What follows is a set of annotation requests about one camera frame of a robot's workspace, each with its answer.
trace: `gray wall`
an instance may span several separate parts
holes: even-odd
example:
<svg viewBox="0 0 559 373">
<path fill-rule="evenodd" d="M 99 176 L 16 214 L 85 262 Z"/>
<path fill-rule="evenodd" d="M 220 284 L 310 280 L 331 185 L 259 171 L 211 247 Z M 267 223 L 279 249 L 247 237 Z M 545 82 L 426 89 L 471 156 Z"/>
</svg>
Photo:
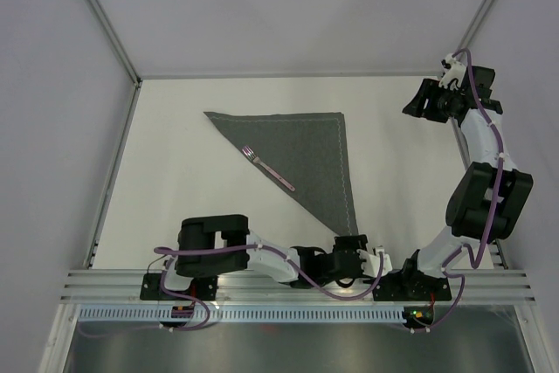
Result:
<svg viewBox="0 0 559 373">
<path fill-rule="evenodd" d="M 475 63 L 495 68 L 503 130 L 535 187 L 506 242 L 528 271 L 551 341 L 559 349 L 559 3 L 499 0 L 473 45 Z"/>
<path fill-rule="evenodd" d="M 0 366 L 32 372 L 131 82 L 83 0 L 0 0 Z"/>
</svg>

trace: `vent grille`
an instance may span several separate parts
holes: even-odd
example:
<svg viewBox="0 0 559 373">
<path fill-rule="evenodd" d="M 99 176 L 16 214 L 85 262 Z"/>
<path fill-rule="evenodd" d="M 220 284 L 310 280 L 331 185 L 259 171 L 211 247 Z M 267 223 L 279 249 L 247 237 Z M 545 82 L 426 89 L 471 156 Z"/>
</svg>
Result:
<svg viewBox="0 0 559 373">
<path fill-rule="evenodd" d="M 210 321 L 232 323 L 402 323 L 403 307 L 263 307 L 210 305 Z M 171 306 L 83 305 L 80 321 L 178 321 Z M 197 307 L 193 321 L 201 321 L 205 311 Z"/>
</svg>

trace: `fork handle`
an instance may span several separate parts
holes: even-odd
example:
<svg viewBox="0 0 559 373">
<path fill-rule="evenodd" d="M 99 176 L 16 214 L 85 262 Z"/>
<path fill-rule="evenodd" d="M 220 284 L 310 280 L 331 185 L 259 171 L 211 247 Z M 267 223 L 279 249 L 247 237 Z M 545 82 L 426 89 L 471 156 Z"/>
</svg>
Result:
<svg viewBox="0 0 559 373">
<path fill-rule="evenodd" d="M 278 181 L 280 181 L 281 183 L 284 184 L 284 186 L 290 190 L 290 191 L 295 191 L 295 187 L 293 187 L 288 181 L 286 181 L 285 179 L 283 179 L 283 177 L 277 173 L 275 170 L 273 170 L 272 168 L 270 168 L 268 165 L 266 165 L 265 163 L 263 163 L 261 160 L 255 160 L 255 163 L 257 163 L 258 165 L 260 165 L 262 168 L 264 168 L 265 170 L 267 170 L 274 178 L 276 178 Z"/>
</svg>

